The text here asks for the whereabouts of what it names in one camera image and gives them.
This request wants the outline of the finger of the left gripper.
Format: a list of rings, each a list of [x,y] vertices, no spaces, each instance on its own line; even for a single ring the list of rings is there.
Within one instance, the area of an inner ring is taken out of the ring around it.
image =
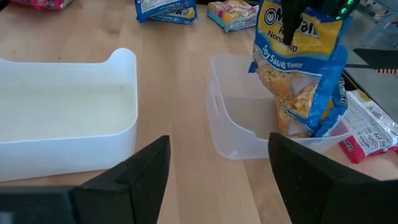
[[[283,43],[291,45],[294,33],[301,24],[301,14],[311,5],[309,0],[281,0]]]

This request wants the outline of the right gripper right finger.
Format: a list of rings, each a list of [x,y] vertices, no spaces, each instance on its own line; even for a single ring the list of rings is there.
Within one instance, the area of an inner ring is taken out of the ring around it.
[[[397,224],[397,181],[377,180],[270,133],[272,173],[292,223]]]

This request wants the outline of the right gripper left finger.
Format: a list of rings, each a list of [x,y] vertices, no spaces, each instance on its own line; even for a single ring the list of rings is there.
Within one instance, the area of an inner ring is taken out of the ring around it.
[[[1,223],[157,223],[169,170],[163,135],[81,185],[1,187]]]

